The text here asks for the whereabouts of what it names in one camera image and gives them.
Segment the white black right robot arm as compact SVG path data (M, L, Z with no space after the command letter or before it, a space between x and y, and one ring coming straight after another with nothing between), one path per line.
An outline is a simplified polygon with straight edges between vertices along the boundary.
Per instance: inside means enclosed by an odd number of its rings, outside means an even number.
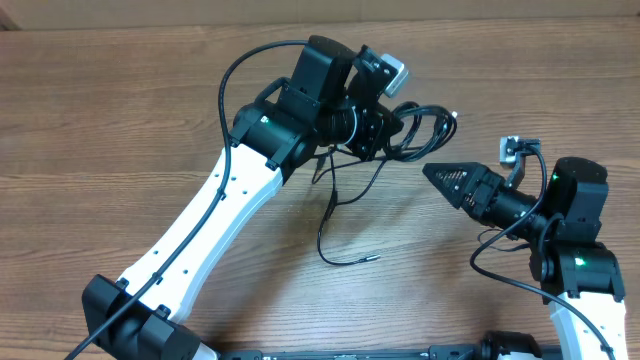
M519 191L525 161L533 150L519 150L503 164L509 177L476 163L431 163L427 179L456 209L498 229L500 237L523 239L530 251L534 285L478 265L483 276L532 292L548 306L563 359L625 359L626 296L616 256L597 237L609 186L606 169L579 157L564 157L543 168L538 196Z

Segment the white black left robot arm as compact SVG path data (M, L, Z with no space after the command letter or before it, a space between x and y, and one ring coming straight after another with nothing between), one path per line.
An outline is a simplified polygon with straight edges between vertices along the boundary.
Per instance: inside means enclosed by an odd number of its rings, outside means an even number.
M241 229L320 147L371 160L400 130L380 105L407 67L369 47L353 51L313 35L293 73L223 121L211 174L166 233L116 280L94 277L82 294L87 343L117 359L213 359L185 323L206 279Z

